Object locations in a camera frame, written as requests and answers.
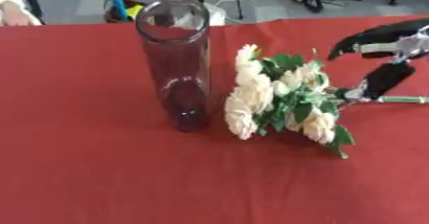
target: rose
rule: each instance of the rose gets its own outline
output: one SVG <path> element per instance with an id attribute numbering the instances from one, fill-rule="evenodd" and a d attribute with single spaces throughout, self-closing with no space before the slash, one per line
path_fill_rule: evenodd
<path id="1" fill-rule="evenodd" d="M 326 145 L 335 138 L 334 126 L 335 117 L 332 114 L 322 113 L 319 108 L 313 107 L 310 116 L 303 122 L 303 133 L 309 139 Z"/>
<path id="2" fill-rule="evenodd" d="M 274 97 L 273 86 L 267 75 L 248 76 L 236 88 L 237 96 L 248 105 L 253 113 L 261 114 Z"/>
<path id="3" fill-rule="evenodd" d="M 280 78 L 280 81 L 293 91 L 299 88 L 303 83 L 303 75 L 299 69 L 295 72 L 286 71 Z"/>
<path id="4" fill-rule="evenodd" d="M 251 79 L 257 76 L 263 67 L 259 61 L 247 61 L 247 63 L 238 66 L 236 83 L 240 86 L 246 85 L 251 82 Z"/>
<path id="5" fill-rule="evenodd" d="M 320 72 L 320 67 L 314 62 L 304 64 L 297 69 L 296 73 L 301 73 L 303 83 L 314 92 L 323 92 L 329 86 L 327 75 Z M 321 81 L 320 76 L 324 77 L 324 82 Z"/>
<path id="6" fill-rule="evenodd" d="M 241 50 L 238 51 L 236 56 L 236 70 L 240 69 L 241 65 L 246 65 L 249 60 L 252 60 L 255 50 L 258 48 L 257 45 L 244 45 Z"/>
<path id="7" fill-rule="evenodd" d="M 252 120 L 250 108 L 233 93 L 225 103 L 225 121 L 232 133 L 241 140 L 249 139 L 258 129 L 258 125 Z"/>

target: blue object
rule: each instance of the blue object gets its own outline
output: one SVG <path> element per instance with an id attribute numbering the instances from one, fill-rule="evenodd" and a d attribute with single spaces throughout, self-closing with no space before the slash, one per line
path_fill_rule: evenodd
<path id="1" fill-rule="evenodd" d="M 124 0 L 111 0 L 114 11 L 120 16 L 121 21 L 128 21 Z"/>

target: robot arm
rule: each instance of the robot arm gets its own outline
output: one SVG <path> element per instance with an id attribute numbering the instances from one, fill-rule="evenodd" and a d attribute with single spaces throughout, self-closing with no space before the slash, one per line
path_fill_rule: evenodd
<path id="1" fill-rule="evenodd" d="M 342 89 L 338 94 L 346 101 L 377 100 L 416 71 L 409 65 L 411 58 L 429 55 L 429 18 L 380 26 L 349 36 L 335 46 L 328 59 L 347 53 L 362 53 L 363 58 L 394 57 L 368 74 L 355 89 Z"/>

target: cable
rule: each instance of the cable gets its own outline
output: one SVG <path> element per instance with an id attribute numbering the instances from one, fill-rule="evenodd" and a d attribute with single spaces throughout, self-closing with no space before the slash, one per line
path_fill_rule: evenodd
<path id="1" fill-rule="evenodd" d="M 219 0 L 214 5 L 216 7 L 219 7 L 220 4 L 223 4 L 223 3 L 226 3 L 226 2 L 236 2 L 236 1 L 237 0 Z M 225 19 L 227 19 L 229 21 L 232 21 L 232 22 L 235 22 L 235 23 L 238 23 L 238 24 L 244 23 L 244 21 L 242 21 L 242 20 L 237 20 L 237 19 L 233 19 L 233 18 L 229 17 L 228 13 L 226 13 Z"/>

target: person's hand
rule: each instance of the person's hand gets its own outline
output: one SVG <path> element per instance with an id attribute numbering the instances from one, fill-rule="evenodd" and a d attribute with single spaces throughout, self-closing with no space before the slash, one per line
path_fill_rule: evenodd
<path id="1" fill-rule="evenodd" d="M 30 16 L 13 2 L 4 2 L 0 9 L 3 10 L 3 23 L 6 26 L 30 26 L 33 24 Z"/>

